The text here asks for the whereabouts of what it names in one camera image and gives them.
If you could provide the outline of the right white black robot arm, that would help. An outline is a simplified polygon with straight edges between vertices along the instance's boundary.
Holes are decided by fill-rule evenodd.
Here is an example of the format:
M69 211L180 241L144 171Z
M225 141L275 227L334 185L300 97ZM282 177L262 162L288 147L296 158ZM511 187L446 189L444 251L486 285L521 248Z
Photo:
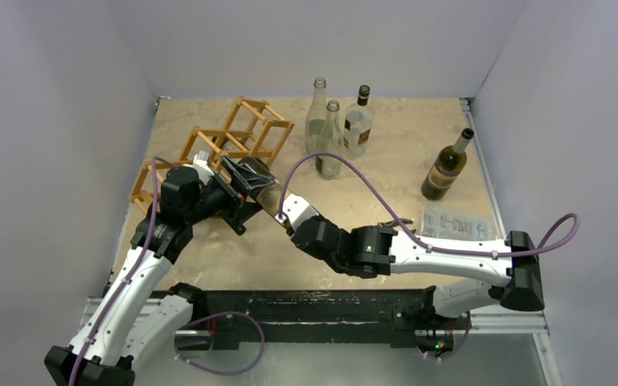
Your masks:
M362 279L404 273L459 277L426 290L419 315L431 327L494 304L521 312L545 308L538 255L527 252L530 239L524 232L482 242L430 239L381 226L348 232L313 216L289 234L296 248L336 273Z

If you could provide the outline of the olive green wine bottle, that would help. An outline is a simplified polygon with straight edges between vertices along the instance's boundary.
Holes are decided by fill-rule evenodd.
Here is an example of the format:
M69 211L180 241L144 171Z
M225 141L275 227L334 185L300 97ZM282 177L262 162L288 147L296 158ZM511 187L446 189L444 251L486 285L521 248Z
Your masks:
M260 159L255 157L246 156L241 158L238 161L241 165L249 165L256 172L262 174L269 174L275 177L271 172L269 167ZM278 207L281 203L281 182L275 177L275 184L271 187L267 187L259 192L246 192L249 193L249 196L257 203L259 203L262 209L267 212L271 217L274 217L274 214L278 212ZM292 231L286 230L286 232L290 235Z

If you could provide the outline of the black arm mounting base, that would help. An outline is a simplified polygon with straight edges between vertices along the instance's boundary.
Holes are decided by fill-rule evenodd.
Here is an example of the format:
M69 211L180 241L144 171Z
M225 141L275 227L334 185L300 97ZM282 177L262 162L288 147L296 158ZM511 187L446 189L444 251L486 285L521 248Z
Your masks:
M416 348L432 355L455 346L471 323L422 311L426 289L203 290L178 284L152 298L177 295L192 303L178 333L188 351L236 350L242 343L353 343Z

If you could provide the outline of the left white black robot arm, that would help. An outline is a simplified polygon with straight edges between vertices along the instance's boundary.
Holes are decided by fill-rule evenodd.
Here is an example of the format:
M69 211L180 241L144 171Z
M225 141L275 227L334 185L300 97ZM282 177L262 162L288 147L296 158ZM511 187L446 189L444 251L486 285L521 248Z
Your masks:
M66 346L54 346L44 364L57 385L131 385L136 371L165 340L183 329L204 327L214 333L220 319L237 312L215 313L206 293L195 286L173 286L146 317L142 308L155 286L191 242L196 224L221 217L236 233L261 210L253 195L274 185L274 176L256 158L222 160L213 170L205 161L170 166L154 178L153 196L136 227L117 279L100 305Z

